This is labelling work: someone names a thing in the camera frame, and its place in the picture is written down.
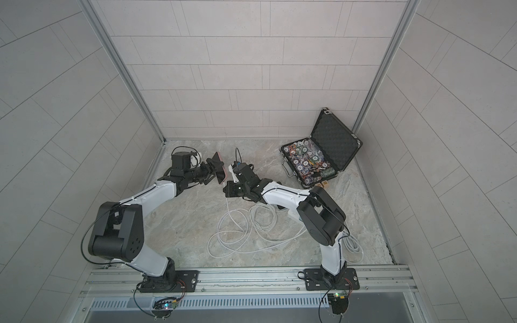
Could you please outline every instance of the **gray tile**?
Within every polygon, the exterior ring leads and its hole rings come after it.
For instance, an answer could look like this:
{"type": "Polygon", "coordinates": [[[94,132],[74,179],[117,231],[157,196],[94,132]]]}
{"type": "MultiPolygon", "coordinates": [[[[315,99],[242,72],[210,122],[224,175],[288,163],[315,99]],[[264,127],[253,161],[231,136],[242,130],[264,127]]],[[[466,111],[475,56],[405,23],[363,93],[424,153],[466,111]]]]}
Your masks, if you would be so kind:
{"type": "Polygon", "coordinates": [[[108,54],[106,53],[106,50],[104,50],[104,47],[97,50],[95,52],[95,56],[97,56],[97,58],[99,59],[100,63],[102,64],[102,66],[104,67],[104,69],[106,70],[106,73],[108,73],[110,78],[114,79],[115,76],[118,75],[118,71],[117,71],[115,65],[113,65],[113,62],[111,61],[111,59],[108,57],[108,54]]]}
{"type": "Polygon", "coordinates": [[[350,62],[356,41],[352,37],[286,37],[283,63],[346,65],[350,62]]]}
{"type": "Polygon", "coordinates": [[[409,206],[409,203],[382,151],[372,162],[372,167],[375,170],[393,215],[398,215],[409,206]]]}
{"type": "Polygon", "coordinates": [[[334,112],[347,110],[346,104],[351,100],[352,92],[347,90],[302,90],[298,110],[321,110],[323,107],[334,112]]]}
{"type": "Polygon", "coordinates": [[[63,44],[63,46],[66,48],[66,50],[72,56],[73,60],[75,60],[76,63],[80,62],[84,58],[83,56],[81,56],[73,42],[70,40],[70,38],[58,22],[50,25],[50,29],[52,29],[52,31],[58,37],[61,44],[63,44]]]}
{"type": "Polygon", "coordinates": [[[101,144],[95,145],[51,209],[80,223],[115,163],[116,159],[101,144]]]}
{"type": "Polygon", "coordinates": [[[438,260],[466,250],[468,250],[468,247],[462,237],[454,238],[433,248],[433,252],[438,260]]]}
{"type": "Polygon", "coordinates": [[[104,136],[115,146],[118,152],[122,153],[144,119],[142,111],[132,101],[106,130],[104,136]]]}
{"type": "Polygon", "coordinates": [[[517,317],[517,297],[501,299],[511,317],[517,317]]]}
{"type": "Polygon", "coordinates": [[[447,54],[447,52],[451,48],[452,44],[454,44],[454,41],[456,40],[456,38],[457,38],[457,36],[455,34],[451,34],[451,33],[449,33],[447,35],[447,37],[445,37],[444,42],[440,45],[440,48],[438,48],[438,51],[436,52],[436,54],[434,54],[433,59],[431,60],[429,65],[427,65],[427,67],[425,68],[425,70],[427,72],[429,72],[431,74],[434,73],[434,71],[436,70],[436,68],[442,61],[442,59],[444,59],[445,54],[447,54]]]}
{"type": "Polygon", "coordinates": [[[314,127],[319,111],[269,111],[270,127],[314,127]]]}
{"type": "Polygon", "coordinates": [[[16,176],[60,128],[32,99],[0,119],[0,189],[16,176]]]}
{"type": "Polygon", "coordinates": [[[73,1],[5,1],[0,19],[20,38],[80,11],[73,1]]]}
{"type": "Polygon", "coordinates": [[[411,217],[402,223],[400,231],[431,303],[433,305],[456,303],[457,299],[454,292],[447,282],[416,217],[411,217]]]}
{"type": "Polygon", "coordinates": [[[497,134],[517,120],[517,71],[456,39],[433,76],[497,134]]]}
{"type": "Polygon", "coordinates": [[[433,309],[440,320],[467,319],[459,303],[435,305],[433,309]]]}
{"type": "Polygon", "coordinates": [[[376,176],[372,176],[368,183],[371,196],[373,197],[373,203],[377,208],[379,218],[381,219],[382,226],[388,236],[388,243],[391,246],[397,245],[404,241],[399,230],[399,226],[395,221],[393,213],[388,205],[388,201],[384,195],[384,192],[379,184],[379,180],[376,176]]]}
{"type": "Polygon", "coordinates": [[[326,72],[324,65],[271,65],[270,88],[320,90],[326,72]]]}
{"type": "Polygon", "coordinates": [[[337,110],[334,111],[334,114],[345,124],[345,126],[351,129],[354,126],[357,116],[359,115],[359,111],[337,110]]]}
{"type": "Polygon", "coordinates": [[[138,162],[138,165],[136,166],[136,169],[134,170],[133,175],[128,182],[128,189],[133,192],[138,193],[144,188],[142,186],[144,184],[145,175],[147,174],[147,171],[149,170],[149,167],[161,146],[161,143],[156,136],[151,139],[151,142],[147,146],[147,149],[145,149],[142,158],[140,158],[140,161],[138,162]]]}
{"type": "Polygon", "coordinates": [[[58,291],[60,293],[71,293],[77,281],[49,275],[41,289],[58,291]]]}
{"type": "Polygon", "coordinates": [[[352,65],[378,65],[388,48],[391,38],[359,37],[350,59],[352,65]]]}
{"type": "Polygon", "coordinates": [[[278,127],[226,127],[224,128],[228,138],[277,138],[278,127]]]}
{"type": "Polygon", "coordinates": [[[21,320],[27,307],[19,306],[20,299],[12,295],[21,297],[25,302],[32,302],[71,237],[71,234],[61,229],[38,222],[0,273],[3,286],[0,311],[3,321],[21,320]]]}
{"type": "Polygon", "coordinates": [[[433,187],[433,190],[436,193],[436,196],[440,197],[467,177],[467,171],[462,166],[459,166],[452,173],[447,175],[446,178],[442,179],[438,184],[436,184],[433,187]]]}
{"type": "Polygon", "coordinates": [[[517,175],[515,151],[445,88],[438,90],[422,116],[483,192],[517,175]]]}
{"type": "MultiPolygon", "coordinates": [[[[70,242],[64,249],[63,253],[59,253],[61,255],[58,258],[59,260],[57,262],[53,262],[55,263],[55,266],[50,273],[51,275],[75,281],[79,279],[81,273],[84,270],[84,267],[87,264],[87,262],[83,259],[81,252],[78,250],[81,239],[83,238],[86,229],[88,229],[92,222],[95,221],[99,207],[102,205],[102,203],[108,200],[109,199],[107,197],[99,193],[93,199],[93,203],[91,200],[89,201],[88,212],[84,216],[81,224],[79,225],[79,228],[75,231],[75,234],[70,239],[70,242]]],[[[83,251],[86,257],[91,258],[90,254],[88,254],[87,243],[83,244],[83,251]]]]}
{"type": "Polygon", "coordinates": [[[97,57],[91,55],[34,94],[33,99],[64,126],[110,80],[97,57]]]}
{"type": "Polygon", "coordinates": [[[445,29],[416,14],[400,48],[418,64],[427,68],[448,34],[445,29]]]}
{"type": "Polygon", "coordinates": [[[143,64],[133,40],[129,36],[111,37],[115,48],[126,64],[143,64]]]}
{"type": "Polygon", "coordinates": [[[141,93],[151,111],[180,110],[176,108],[168,90],[143,90],[141,93]]]}
{"type": "Polygon", "coordinates": [[[59,22],[81,56],[86,57],[101,48],[101,44],[82,12],[59,22]]]}
{"type": "Polygon", "coordinates": [[[260,36],[259,2],[181,3],[191,36],[260,36]]]}
{"type": "Polygon", "coordinates": [[[212,113],[214,127],[261,127],[262,117],[262,111],[220,111],[212,113]]]}
{"type": "Polygon", "coordinates": [[[115,118],[101,96],[96,95],[52,138],[52,141],[82,163],[115,118]]]}
{"type": "Polygon", "coordinates": [[[147,148],[153,137],[155,136],[155,131],[151,127],[148,121],[144,121],[140,128],[136,131],[136,135],[144,144],[144,147],[147,148]]]}
{"type": "Polygon", "coordinates": [[[292,90],[237,90],[240,110],[290,110],[292,90]]]}
{"type": "Polygon", "coordinates": [[[163,127],[208,127],[203,111],[156,111],[163,127]]]}
{"type": "Polygon", "coordinates": [[[431,21],[490,53],[515,23],[517,7],[508,1],[440,1],[431,21]]]}
{"type": "Polygon", "coordinates": [[[16,107],[75,64],[47,27],[0,48],[0,98],[16,107]]]}
{"type": "Polygon", "coordinates": [[[104,102],[110,107],[111,112],[113,112],[114,115],[118,116],[120,114],[120,110],[118,109],[117,105],[115,104],[115,101],[110,97],[108,92],[106,92],[105,89],[102,89],[99,92],[99,95],[102,97],[104,102]]]}
{"type": "Polygon", "coordinates": [[[131,39],[143,64],[210,64],[204,37],[131,37],[131,39]]]}
{"type": "Polygon", "coordinates": [[[413,212],[413,209],[411,209],[411,206],[408,206],[405,208],[402,212],[400,212],[397,216],[395,216],[395,221],[398,225],[401,225],[404,221],[411,218],[415,213],[413,212]]]}
{"type": "Polygon", "coordinates": [[[119,159],[120,158],[120,152],[118,152],[117,148],[115,148],[115,146],[113,146],[112,143],[110,143],[110,141],[105,137],[105,136],[102,136],[101,139],[99,140],[99,143],[104,147],[106,148],[107,151],[110,152],[110,154],[115,157],[115,159],[119,159]]]}
{"type": "Polygon", "coordinates": [[[261,89],[260,65],[201,65],[205,89],[261,89]]]}
{"type": "Polygon", "coordinates": [[[440,260],[469,322],[508,322],[512,319],[470,251],[440,260]],[[483,298],[476,291],[483,290],[483,298]]]}
{"type": "Polygon", "coordinates": [[[375,101],[381,106],[390,122],[393,122],[407,100],[390,78],[386,76],[375,94],[375,101]]]}
{"type": "Polygon", "coordinates": [[[400,121],[397,133],[431,186],[438,184],[460,166],[414,107],[410,107],[400,121]]]}
{"type": "Polygon", "coordinates": [[[431,247],[460,235],[415,160],[402,168],[397,180],[431,247]]]}
{"type": "Polygon", "coordinates": [[[179,36],[167,1],[99,1],[114,36],[179,36]]]}
{"type": "Polygon", "coordinates": [[[113,192],[113,190],[107,187],[105,184],[100,189],[100,193],[106,196],[112,202],[120,201],[120,195],[117,195],[117,193],[113,192]]]}
{"type": "Polygon", "coordinates": [[[345,5],[348,15],[347,3],[271,2],[271,36],[334,37],[345,5]]]}
{"type": "Polygon", "coordinates": [[[115,102],[120,111],[124,111],[129,102],[133,99],[122,78],[117,76],[105,88],[110,98],[115,102]]]}
{"type": "Polygon", "coordinates": [[[406,100],[406,102],[404,102],[404,104],[402,105],[402,108],[400,108],[399,112],[397,113],[397,116],[391,123],[395,128],[399,125],[400,121],[406,115],[407,111],[409,111],[411,107],[414,106],[411,105],[411,102],[409,102],[409,100],[406,100]]]}
{"type": "Polygon", "coordinates": [[[203,46],[208,46],[212,64],[282,64],[284,40],[279,37],[206,37],[203,46]]]}
{"type": "Polygon", "coordinates": [[[407,152],[407,148],[382,110],[371,125],[371,129],[389,165],[394,167],[407,152]]]}
{"type": "Polygon", "coordinates": [[[176,138],[225,138],[224,128],[164,128],[165,130],[173,129],[176,138]]]}
{"type": "Polygon", "coordinates": [[[404,7],[396,2],[354,3],[345,37],[392,37],[404,7]]]}
{"type": "Polygon", "coordinates": [[[2,20],[0,20],[0,38],[4,41],[4,43],[10,43],[17,39],[2,20]]]}
{"type": "Polygon", "coordinates": [[[46,151],[40,151],[2,190],[2,214],[9,216],[4,217],[0,229],[4,245],[0,263],[9,261],[72,174],[46,151]]]}
{"type": "Polygon", "coordinates": [[[72,158],[66,151],[62,150],[59,146],[57,146],[53,141],[49,141],[45,147],[43,147],[46,152],[52,155],[55,159],[60,161],[63,165],[67,166],[71,171],[75,172],[77,168],[79,168],[79,163],[77,160],[72,158]]]}
{"type": "Polygon", "coordinates": [[[442,195],[440,201],[499,297],[515,297],[512,268],[517,259],[508,255],[515,251],[517,235],[471,178],[442,195]]]}
{"type": "Polygon", "coordinates": [[[58,227],[62,230],[65,230],[68,233],[74,234],[75,230],[77,230],[77,227],[79,226],[79,223],[74,222],[70,220],[69,218],[63,217],[61,214],[57,214],[56,212],[52,210],[47,210],[43,217],[41,218],[41,221],[47,222],[50,225],[53,225],[55,227],[58,227]]]}
{"type": "Polygon", "coordinates": [[[505,57],[508,52],[514,48],[517,43],[517,24],[513,24],[513,27],[506,33],[501,41],[494,47],[490,52],[490,55],[501,60],[505,57]]]}
{"type": "Polygon", "coordinates": [[[123,193],[130,179],[128,174],[133,174],[143,153],[136,142],[131,140],[108,176],[105,185],[124,198],[123,193]]]}
{"type": "Polygon", "coordinates": [[[50,290],[40,290],[34,302],[22,319],[22,323],[41,322],[54,323],[65,307],[70,294],[50,290]]]}
{"type": "Polygon", "coordinates": [[[144,90],[197,89],[189,65],[132,65],[144,90]]]}
{"type": "Polygon", "coordinates": [[[517,231],[517,177],[514,177],[486,194],[510,227],[517,231]]]}
{"type": "Polygon", "coordinates": [[[3,118],[9,112],[11,112],[11,110],[11,107],[0,99],[0,119],[3,118]]]}
{"type": "Polygon", "coordinates": [[[177,90],[185,111],[231,110],[228,90],[177,90]]]}
{"type": "Polygon", "coordinates": [[[404,156],[393,166],[393,173],[396,175],[398,174],[402,168],[413,158],[409,151],[407,151],[404,156]]]}
{"type": "Polygon", "coordinates": [[[330,89],[368,90],[372,85],[377,69],[377,65],[336,66],[330,89]]]}
{"type": "Polygon", "coordinates": [[[422,112],[440,88],[437,80],[400,49],[391,63],[388,76],[418,112],[422,112]]]}

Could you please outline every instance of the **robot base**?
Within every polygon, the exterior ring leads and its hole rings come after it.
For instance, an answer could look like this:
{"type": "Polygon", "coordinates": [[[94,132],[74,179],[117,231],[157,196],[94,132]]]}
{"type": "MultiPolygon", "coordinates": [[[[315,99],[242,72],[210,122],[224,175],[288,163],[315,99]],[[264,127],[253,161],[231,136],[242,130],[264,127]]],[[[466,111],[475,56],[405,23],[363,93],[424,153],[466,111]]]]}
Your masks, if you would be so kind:
{"type": "Polygon", "coordinates": [[[330,274],[323,268],[304,269],[303,273],[305,277],[308,277],[305,279],[307,290],[328,290],[329,286],[333,286],[332,289],[348,291],[350,290],[350,285],[346,279],[352,283],[352,289],[359,289],[360,287],[355,269],[346,268],[346,266],[343,266],[337,276],[330,274]]]}
{"type": "Polygon", "coordinates": [[[197,270],[178,270],[174,268],[174,261],[170,258],[167,268],[162,276],[144,276],[142,284],[138,287],[141,293],[191,293],[195,291],[197,284],[197,270]],[[182,280],[185,287],[178,283],[182,280]]]}

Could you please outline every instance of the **black cable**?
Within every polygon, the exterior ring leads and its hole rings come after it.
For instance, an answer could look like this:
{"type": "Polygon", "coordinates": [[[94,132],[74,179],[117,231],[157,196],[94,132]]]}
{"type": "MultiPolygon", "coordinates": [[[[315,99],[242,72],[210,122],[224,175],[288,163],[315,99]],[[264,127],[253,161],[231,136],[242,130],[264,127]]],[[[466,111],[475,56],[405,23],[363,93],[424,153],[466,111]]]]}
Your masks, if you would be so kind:
{"type": "Polygon", "coordinates": [[[235,161],[237,161],[237,153],[239,153],[239,159],[240,159],[240,162],[242,163],[242,157],[240,156],[240,150],[239,150],[239,148],[235,147],[235,161]]]}
{"type": "Polygon", "coordinates": [[[152,317],[155,317],[154,314],[149,314],[148,312],[144,311],[140,305],[138,305],[138,303],[136,302],[136,298],[134,297],[134,295],[136,294],[136,290],[138,289],[138,287],[140,287],[140,285],[142,284],[143,282],[139,282],[136,287],[134,288],[134,291],[133,291],[133,301],[134,303],[137,305],[137,307],[140,309],[140,311],[142,311],[142,313],[146,314],[146,315],[149,315],[149,316],[152,316],[152,317]]]}
{"type": "Polygon", "coordinates": [[[176,147],[172,150],[171,155],[172,155],[172,154],[174,154],[174,151],[175,151],[176,149],[178,149],[178,148],[189,148],[189,149],[194,149],[194,151],[196,152],[196,154],[198,154],[198,155],[200,156],[200,158],[199,158],[199,159],[197,159],[197,156],[194,156],[194,157],[195,157],[195,159],[197,160],[197,164],[196,164],[196,166],[199,166],[199,164],[201,163],[201,155],[199,154],[199,152],[198,152],[195,148],[192,148],[192,147],[189,147],[189,146],[176,146],[176,147]]]}

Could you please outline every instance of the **metal frame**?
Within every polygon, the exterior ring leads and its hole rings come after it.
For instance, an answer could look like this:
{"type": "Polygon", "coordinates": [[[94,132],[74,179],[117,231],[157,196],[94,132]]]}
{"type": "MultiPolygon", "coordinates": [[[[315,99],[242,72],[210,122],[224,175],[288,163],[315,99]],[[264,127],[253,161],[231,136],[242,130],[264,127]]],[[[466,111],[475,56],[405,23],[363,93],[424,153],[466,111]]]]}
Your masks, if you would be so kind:
{"type": "Polygon", "coordinates": [[[379,86],[381,85],[381,81],[383,80],[384,75],[386,75],[386,72],[388,71],[388,67],[391,64],[391,61],[393,60],[393,57],[395,56],[397,49],[399,48],[402,38],[404,37],[404,33],[406,32],[407,27],[409,26],[411,19],[413,18],[415,11],[417,10],[417,5],[419,1],[420,0],[409,0],[406,3],[404,11],[400,16],[399,23],[397,24],[397,28],[395,29],[393,37],[391,38],[391,41],[389,43],[388,49],[384,53],[383,60],[379,65],[379,69],[377,70],[377,74],[373,79],[373,83],[370,86],[370,89],[368,90],[368,94],[366,95],[361,110],[359,111],[359,115],[357,116],[354,126],[352,127],[353,133],[357,133],[357,131],[361,127],[361,123],[364,120],[364,116],[366,115],[368,107],[372,103],[372,100],[375,94],[377,93],[379,86]]]}
{"type": "Polygon", "coordinates": [[[120,54],[118,53],[115,45],[111,41],[111,37],[106,32],[106,29],[104,29],[104,26],[102,25],[99,17],[97,16],[95,9],[93,8],[92,4],[90,3],[90,0],[77,0],[77,2],[79,3],[79,6],[83,10],[84,15],[86,16],[86,19],[92,26],[92,29],[94,30],[95,34],[99,38],[102,46],[106,50],[108,57],[111,59],[111,61],[115,65],[115,68],[117,69],[118,73],[120,74],[120,77],[122,78],[123,82],[126,84],[128,90],[131,93],[136,104],[144,113],[145,118],[151,124],[151,127],[153,128],[154,132],[156,133],[156,135],[158,136],[160,141],[162,143],[165,142],[165,136],[163,135],[162,131],[160,130],[160,127],[156,123],[153,115],[151,114],[149,107],[147,106],[144,99],[142,98],[142,95],[140,94],[140,91],[136,87],[135,82],[126,67],[126,64],[124,64],[124,62],[122,61],[120,54]]]}
{"type": "MultiPolygon", "coordinates": [[[[198,270],[196,291],[188,293],[191,299],[189,306],[192,308],[197,300],[200,305],[203,300],[220,299],[246,296],[248,299],[259,299],[265,296],[276,298],[320,298],[323,291],[307,291],[305,281],[300,280],[297,274],[306,267],[251,267],[251,268],[189,268],[183,270],[198,270]]],[[[413,275],[406,265],[358,265],[354,266],[357,278],[361,285],[354,293],[383,293],[400,292],[408,304],[409,311],[414,322],[424,322],[423,315],[417,306],[415,293],[418,291],[413,275]]],[[[142,280],[142,275],[133,269],[121,269],[109,267],[107,269],[93,269],[82,290],[79,292],[78,301],[74,307],[76,314],[72,322],[83,322],[92,310],[92,305],[99,300],[110,303],[107,310],[127,310],[126,304],[130,302],[137,283],[142,280]]],[[[175,293],[138,294],[141,305],[150,306],[154,297],[175,296],[175,293]]],[[[260,306],[278,307],[275,304],[257,304],[260,306]]],[[[311,304],[288,304],[289,307],[311,307],[311,304]]],[[[229,305],[204,304],[203,308],[227,309],[229,305]]]]}

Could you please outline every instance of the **black mounting plate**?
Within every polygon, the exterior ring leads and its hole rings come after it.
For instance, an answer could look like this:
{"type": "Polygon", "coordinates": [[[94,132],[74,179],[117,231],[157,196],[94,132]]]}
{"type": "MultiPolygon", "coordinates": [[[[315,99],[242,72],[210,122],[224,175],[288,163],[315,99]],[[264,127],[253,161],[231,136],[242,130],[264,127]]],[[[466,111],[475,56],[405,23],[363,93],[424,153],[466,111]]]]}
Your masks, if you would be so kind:
{"type": "MultiPolygon", "coordinates": [[[[304,269],[303,273],[305,274],[305,277],[311,278],[305,280],[305,288],[307,290],[328,290],[327,285],[323,282],[323,271],[321,268],[304,269]]],[[[346,268],[342,273],[342,278],[342,282],[334,289],[350,290],[350,285],[345,278],[352,283],[353,290],[359,289],[359,281],[357,280],[357,274],[354,268],[346,268]]]]}

